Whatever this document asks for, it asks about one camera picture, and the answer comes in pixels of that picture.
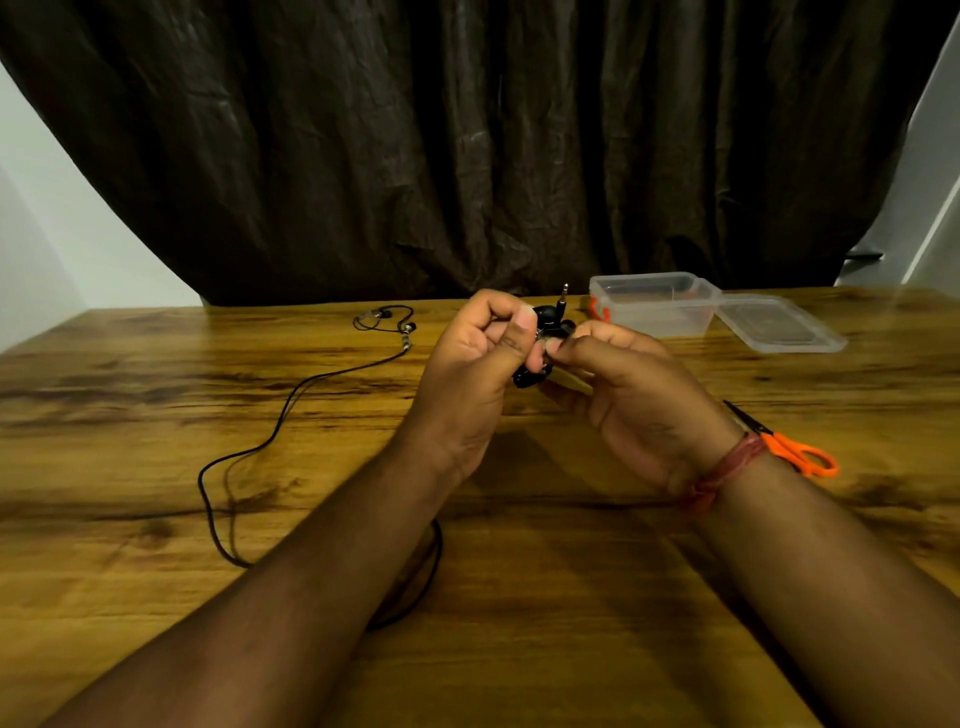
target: dark curtain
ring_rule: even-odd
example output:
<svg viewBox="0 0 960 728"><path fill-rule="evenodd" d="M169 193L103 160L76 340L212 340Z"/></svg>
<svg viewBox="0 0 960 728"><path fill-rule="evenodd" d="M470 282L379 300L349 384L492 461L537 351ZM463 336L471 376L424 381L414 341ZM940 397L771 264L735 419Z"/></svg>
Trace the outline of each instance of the dark curtain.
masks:
<svg viewBox="0 0 960 728"><path fill-rule="evenodd" d="M212 303L817 285L958 7L0 0L0 58Z"/></svg>

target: container lid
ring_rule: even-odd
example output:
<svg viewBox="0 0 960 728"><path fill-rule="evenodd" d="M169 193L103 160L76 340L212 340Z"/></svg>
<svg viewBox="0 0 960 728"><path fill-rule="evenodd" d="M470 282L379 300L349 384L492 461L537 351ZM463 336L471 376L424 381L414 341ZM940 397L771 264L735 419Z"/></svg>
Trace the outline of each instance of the container lid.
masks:
<svg viewBox="0 0 960 728"><path fill-rule="evenodd" d="M726 294L717 315L756 352L839 352L847 339L779 296Z"/></svg>

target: scissors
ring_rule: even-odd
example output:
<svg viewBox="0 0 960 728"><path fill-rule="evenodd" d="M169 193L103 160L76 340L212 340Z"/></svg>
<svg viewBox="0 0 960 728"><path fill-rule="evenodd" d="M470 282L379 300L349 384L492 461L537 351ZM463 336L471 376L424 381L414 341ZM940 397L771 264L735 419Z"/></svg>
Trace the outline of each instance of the scissors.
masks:
<svg viewBox="0 0 960 728"><path fill-rule="evenodd" d="M800 475L805 477L810 477L811 475L834 477L840 473L840 466L828 452L812 448L810 445L805 445L804 443L794 442L779 432L774 432L769 427L757 422L735 404L731 404L726 400L723 400L723 403L739 418L740 422L763 438L763 442L767 444L767 448L773 454L790 463L790 465L797 469Z"/></svg>

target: red thread bracelet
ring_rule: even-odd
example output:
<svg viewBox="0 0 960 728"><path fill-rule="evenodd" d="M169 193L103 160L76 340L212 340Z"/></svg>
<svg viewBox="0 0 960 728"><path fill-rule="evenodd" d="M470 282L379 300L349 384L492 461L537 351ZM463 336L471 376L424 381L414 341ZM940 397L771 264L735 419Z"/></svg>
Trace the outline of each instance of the red thread bracelet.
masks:
<svg viewBox="0 0 960 728"><path fill-rule="evenodd" d="M713 505L720 486L740 474L758 455L767 451L767 444L755 432L749 432L736 446L720 458L707 474L690 486L686 495L674 502L678 508L691 516L706 513Z"/></svg>

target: plastic container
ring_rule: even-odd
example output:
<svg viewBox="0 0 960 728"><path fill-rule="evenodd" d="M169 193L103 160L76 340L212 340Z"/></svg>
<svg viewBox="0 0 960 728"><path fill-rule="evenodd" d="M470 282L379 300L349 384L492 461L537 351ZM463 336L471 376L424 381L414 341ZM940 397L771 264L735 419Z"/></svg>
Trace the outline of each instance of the plastic container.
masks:
<svg viewBox="0 0 960 728"><path fill-rule="evenodd" d="M839 352L847 339L779 296L749 293L721 298L717 315L755 352Z"/></svg>
<svg viewBox="0 0 960 728"><path fill-rule="evenodd" d="M703 336L723 292L692 273L595 276L590 308L603 321L658 339Z"/></svg>

